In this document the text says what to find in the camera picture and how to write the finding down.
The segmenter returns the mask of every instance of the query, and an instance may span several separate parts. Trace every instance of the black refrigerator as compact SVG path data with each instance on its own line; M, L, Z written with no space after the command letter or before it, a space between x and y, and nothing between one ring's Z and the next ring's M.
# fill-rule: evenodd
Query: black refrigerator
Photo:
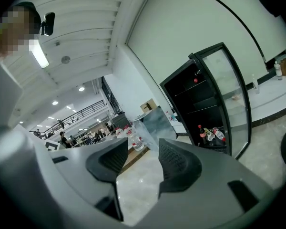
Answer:
M160 86L178 113L193 145L238 159L250 144L251 109L246 85L233 56L219 43L189 55ZM225 141L200 137L217 127Z

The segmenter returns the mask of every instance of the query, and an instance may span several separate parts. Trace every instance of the glass door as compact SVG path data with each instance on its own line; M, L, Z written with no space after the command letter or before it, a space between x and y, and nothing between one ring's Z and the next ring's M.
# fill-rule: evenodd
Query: glass door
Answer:
M251 108L240 70L223 42L190 58L203 67L217 91L227 120L231 154L239 158L251 139Z

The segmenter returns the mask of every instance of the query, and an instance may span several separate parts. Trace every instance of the gray floor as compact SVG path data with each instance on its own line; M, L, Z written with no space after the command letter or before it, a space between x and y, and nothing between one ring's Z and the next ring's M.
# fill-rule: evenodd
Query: gray floor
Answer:
M286 115L253 128L251 144L239 160L273 189L281 187L286 180L286 165L280 154L284 133ZM187 136L178 137L178 141L191 143ZM135 225L156 204L161 181L163 171L154 151L148 151L118 176L118 196L126 225Z

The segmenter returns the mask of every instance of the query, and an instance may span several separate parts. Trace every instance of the fluorescent light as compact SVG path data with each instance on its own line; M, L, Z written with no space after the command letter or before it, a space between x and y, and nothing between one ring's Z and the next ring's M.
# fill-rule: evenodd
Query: fluorescent light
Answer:
M30 40L30 51L33 53L35 59L41 68L45 68L49 65L49 61L44 55L38 40Z

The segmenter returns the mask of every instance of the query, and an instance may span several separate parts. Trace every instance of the brown bag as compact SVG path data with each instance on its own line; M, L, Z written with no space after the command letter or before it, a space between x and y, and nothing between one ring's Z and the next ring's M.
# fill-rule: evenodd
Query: brown bag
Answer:
M281 60L280 62L282 75L286 76L286 59Z

